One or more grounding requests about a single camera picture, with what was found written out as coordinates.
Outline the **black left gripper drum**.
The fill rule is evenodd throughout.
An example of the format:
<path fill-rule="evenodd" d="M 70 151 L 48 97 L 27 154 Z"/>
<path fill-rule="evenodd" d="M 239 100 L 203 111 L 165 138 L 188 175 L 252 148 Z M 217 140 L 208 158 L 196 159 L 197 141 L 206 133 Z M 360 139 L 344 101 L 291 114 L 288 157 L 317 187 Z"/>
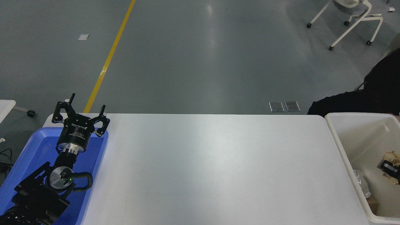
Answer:
<path fill-rule="evenodd" d="M 87 147 L 94 131 L 94 124 L 90 120 L 90 117 L 81 114 L 66 118 L 57 145 L 60 147 L 62 144 L 74 144 Z"/>

